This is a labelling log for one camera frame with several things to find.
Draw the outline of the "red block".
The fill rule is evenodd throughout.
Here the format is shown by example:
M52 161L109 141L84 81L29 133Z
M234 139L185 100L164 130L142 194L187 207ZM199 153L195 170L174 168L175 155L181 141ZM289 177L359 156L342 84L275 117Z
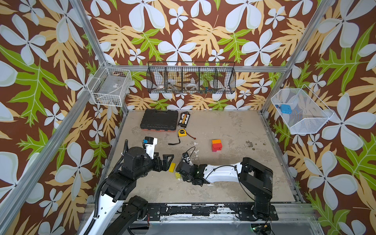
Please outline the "red block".
M223 148L222 143L212 143L212 145L211 145L212 152L221 151L222 148Z

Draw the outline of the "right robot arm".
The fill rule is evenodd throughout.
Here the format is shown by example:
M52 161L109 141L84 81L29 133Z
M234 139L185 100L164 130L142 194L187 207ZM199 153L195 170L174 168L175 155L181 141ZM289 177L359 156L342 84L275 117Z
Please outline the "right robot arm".
M270 201L273 197L273 170L244 157L242 162L230 165L193 164L182 159L176 167L183 180L202 186L216 182L237 182L254 196L252 217L254 220L268 220Z

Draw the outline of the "yellow rectangular block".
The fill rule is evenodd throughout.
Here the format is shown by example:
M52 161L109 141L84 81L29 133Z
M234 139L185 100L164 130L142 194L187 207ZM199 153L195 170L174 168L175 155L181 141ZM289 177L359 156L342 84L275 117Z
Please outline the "yellow rectangular block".
M175 170L175 167L176 167L176 163L171 163L168 171L173 173Z

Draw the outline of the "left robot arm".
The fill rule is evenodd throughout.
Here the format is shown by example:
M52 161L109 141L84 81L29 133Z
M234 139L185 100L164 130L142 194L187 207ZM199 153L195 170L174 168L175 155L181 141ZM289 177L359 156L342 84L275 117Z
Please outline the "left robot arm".
M155 152L157 138L145 137L141 147L124 142L121 158L98 187L94 210L80 231L81 235L122 235L132 223L147 217L148 202L140 196L129 198L137 180L151 171L168 171L172 154Z

